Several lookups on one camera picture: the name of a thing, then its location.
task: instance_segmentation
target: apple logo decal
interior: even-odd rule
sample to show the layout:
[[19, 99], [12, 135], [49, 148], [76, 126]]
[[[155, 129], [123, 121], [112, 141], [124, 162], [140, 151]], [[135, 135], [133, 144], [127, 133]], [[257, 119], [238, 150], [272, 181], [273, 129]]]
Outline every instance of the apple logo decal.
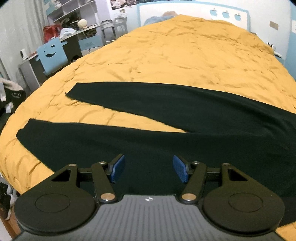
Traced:
[[242, 17], [241, 17], [240, 14], [236, 14], [236, 15], [234, 16], [234, 18], [235, 18], [235, 20], [237, 20], [237, 21], [241, 21], [241, 20], [242, 20]]
[[217, 16], [218, 14], [217, 14], [217, 10], [215, 10], [215, 8], [213, 9], [213, 10], [210, 10], [210, 14], [212, 15], [212, 16]]
[[223, 15], [223, 17], [225, 17], [225, 18], [229, 18], [229, 12], [228, 12], [228, 11], [223, 12], [222, 15]]

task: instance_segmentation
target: light switch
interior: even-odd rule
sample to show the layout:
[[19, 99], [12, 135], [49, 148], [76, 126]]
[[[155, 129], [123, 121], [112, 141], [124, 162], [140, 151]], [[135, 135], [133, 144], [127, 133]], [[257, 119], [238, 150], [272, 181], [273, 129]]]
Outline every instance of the light switch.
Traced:
[[296, 20], [292, 20], [292, 30], [291, 31], [296, 34]]
[[277, 23], [274, 23], [274, 22], [270, 21], [269, 26], [276, 29], [276, 30], [279, 30], [279, 25]]

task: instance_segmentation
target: wall socket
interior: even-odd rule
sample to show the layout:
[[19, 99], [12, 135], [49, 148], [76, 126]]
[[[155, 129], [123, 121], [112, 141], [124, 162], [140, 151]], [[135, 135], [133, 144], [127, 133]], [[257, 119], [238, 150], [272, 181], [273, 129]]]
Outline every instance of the wall socket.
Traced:
[[269, 26], [276, 29], [276, 30], [279, 30], [279, 25], [277, 23], [269, 21]]

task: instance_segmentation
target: light blue wall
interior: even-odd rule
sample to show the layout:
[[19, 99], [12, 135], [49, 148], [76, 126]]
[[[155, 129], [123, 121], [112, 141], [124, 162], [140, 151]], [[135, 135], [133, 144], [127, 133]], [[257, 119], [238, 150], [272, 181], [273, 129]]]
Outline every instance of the light blue wall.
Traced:
[[[296, 6], [291, 2], [291, 20], [296, 20]], [[290, 75], [296, 79], [296, 34], [290, 32], [288, 53], [285, 60], [285, 67]]]

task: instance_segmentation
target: curtain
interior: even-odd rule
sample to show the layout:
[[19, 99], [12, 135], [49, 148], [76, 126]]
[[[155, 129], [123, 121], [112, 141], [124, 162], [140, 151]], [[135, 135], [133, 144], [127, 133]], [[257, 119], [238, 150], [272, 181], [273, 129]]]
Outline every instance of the curtain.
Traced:
[[6, 69], [4, 68], [4, 65], [0, 59], [0, 78], [9, 79], [8, 74], [6, 72]]
[[46, 25], [44, 0], [9, 0], [0, 8], [0, 58], [10, 80], [23, 88], [26, 84], [18, 69], [20, 51], [34, 53], [44, 43]]

